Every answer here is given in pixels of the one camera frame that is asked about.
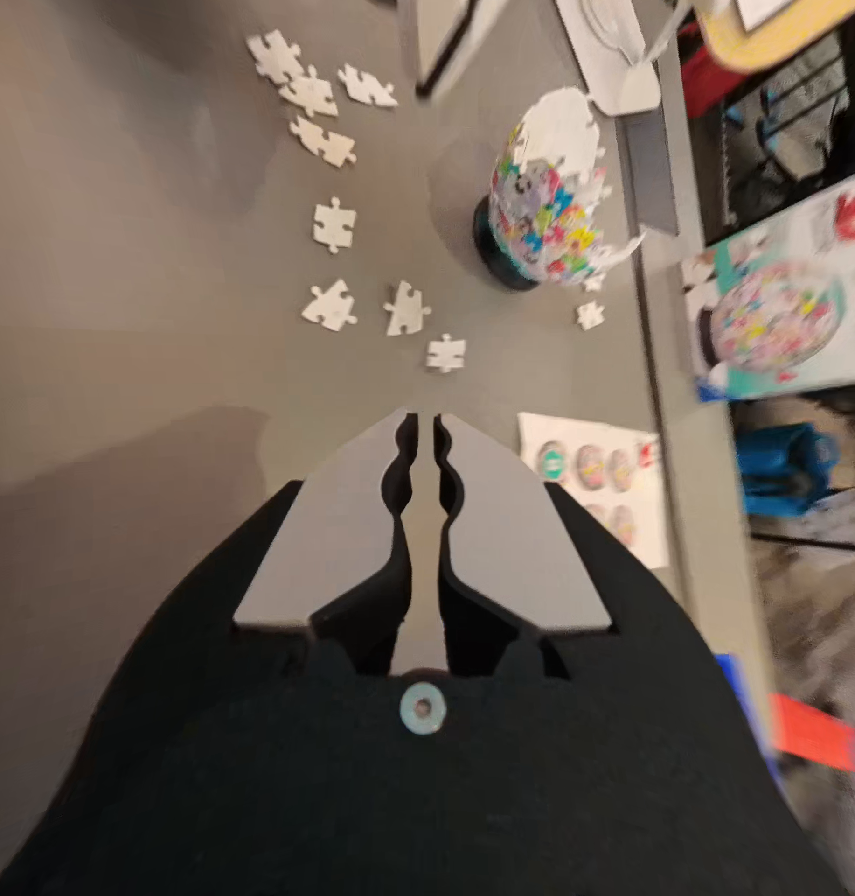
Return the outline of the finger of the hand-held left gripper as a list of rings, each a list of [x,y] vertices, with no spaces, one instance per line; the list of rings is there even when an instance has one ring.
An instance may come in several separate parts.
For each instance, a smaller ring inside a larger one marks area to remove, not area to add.
[[[441,98],[466,73],[508,1],[415,1],[417,98]]]

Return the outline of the printed instruction leaflet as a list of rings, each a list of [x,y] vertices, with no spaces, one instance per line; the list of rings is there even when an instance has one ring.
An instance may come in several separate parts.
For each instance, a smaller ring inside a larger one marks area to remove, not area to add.
[[[559,485],[650,570],[670,551],[665,473],[656,433],[518,414],[521,459]]]

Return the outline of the dark grey table flap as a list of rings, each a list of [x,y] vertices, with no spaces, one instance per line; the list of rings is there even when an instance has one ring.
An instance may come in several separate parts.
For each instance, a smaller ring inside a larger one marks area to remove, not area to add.
[[[617,129],[633,217],[643,228],[677,237],[679,221],[663,108],[621,118]]]

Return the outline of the blue object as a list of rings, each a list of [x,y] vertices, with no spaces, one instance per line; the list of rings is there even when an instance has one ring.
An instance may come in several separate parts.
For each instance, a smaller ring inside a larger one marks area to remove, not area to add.
[[[735,453],[749,516],[797,519],[833,494],[839,445],[811,423],[739,432]]]

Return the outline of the partly built white puzzle ball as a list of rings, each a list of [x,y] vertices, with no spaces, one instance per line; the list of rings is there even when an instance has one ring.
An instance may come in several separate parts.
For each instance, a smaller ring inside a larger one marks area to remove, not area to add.
[[[608,242],[596,222],[612,197],[596,107],[575,86],[545,93],[511,130],[488,194],[473,218],[473,240],[506,288],[545,283],[580,287],[591,273],[630,259],[645,239]]]

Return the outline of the colourful puzzle ball box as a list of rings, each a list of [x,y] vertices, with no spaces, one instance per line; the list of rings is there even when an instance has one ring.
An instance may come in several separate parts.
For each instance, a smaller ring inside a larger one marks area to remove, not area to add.
[[[855,385],[855,175],[685,258],[702,402]]]

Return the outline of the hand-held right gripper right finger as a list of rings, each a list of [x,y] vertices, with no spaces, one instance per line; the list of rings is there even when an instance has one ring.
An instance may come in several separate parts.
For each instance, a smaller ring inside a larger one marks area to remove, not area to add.
[[[612,618],[542,481],[500,442],[437,417],[447,513],[445,581],[501,620],[540,635],[600,633]]]

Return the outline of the red bin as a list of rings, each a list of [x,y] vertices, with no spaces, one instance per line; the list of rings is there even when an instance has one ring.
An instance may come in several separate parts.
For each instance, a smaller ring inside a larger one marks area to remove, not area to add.
[[[689,120],[702,118],[720,101],[718,69],[706,53],[681,62],[681,85]]]

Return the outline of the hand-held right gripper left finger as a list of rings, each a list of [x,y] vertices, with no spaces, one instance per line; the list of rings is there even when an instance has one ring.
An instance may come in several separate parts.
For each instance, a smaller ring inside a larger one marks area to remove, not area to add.
[[[404,539],[417,415],[395,410],[303,481],[235,610],[247,630],[313,632],[317,615],[382,572]]]

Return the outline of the red black object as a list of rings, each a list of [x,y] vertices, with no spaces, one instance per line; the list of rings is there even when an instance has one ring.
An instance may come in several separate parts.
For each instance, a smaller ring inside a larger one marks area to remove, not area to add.
[[[770,694],[769,706],[776,752],[855,774],[855,728],[780,693]]]

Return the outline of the wooden document board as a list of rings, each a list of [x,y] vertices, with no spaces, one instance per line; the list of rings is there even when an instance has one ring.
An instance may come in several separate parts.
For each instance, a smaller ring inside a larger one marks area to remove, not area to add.
[[[796,1],[747,30],[736,2],[694,2],[693,7],[713,60],[745,75],[790,60],[855,14],[855,1]]]

